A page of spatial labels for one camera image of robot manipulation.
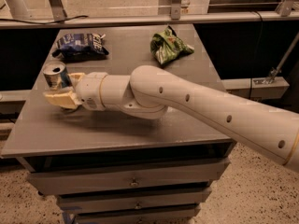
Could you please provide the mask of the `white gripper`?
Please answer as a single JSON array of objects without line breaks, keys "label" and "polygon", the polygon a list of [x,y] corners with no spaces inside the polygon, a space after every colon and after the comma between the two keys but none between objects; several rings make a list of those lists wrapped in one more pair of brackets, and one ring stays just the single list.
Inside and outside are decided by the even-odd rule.
[{"label": "white gripper", "polygon": [[91,111],[104,111],[101,99],[101,84],[107,73],[92,72],[69,73],[68,77],[73,88],[63,88],[57,91],[45,91],[45,99],[51,104],[66,109],[77,109],[80,105]]}]

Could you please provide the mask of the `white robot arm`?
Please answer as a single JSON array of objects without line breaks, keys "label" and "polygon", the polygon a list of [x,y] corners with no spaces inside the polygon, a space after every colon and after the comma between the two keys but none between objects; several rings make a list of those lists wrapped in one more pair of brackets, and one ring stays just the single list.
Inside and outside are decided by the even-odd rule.
[{"label": "white robot arm", "polygon": [[120,111],[158,119],[169,107],[180,110],[299,172],[299,115],[192,83],[161,68],[142,65],[130,75],[69,73],[63,63],[48,63],[43,75],[46,100],[66,109]]}]

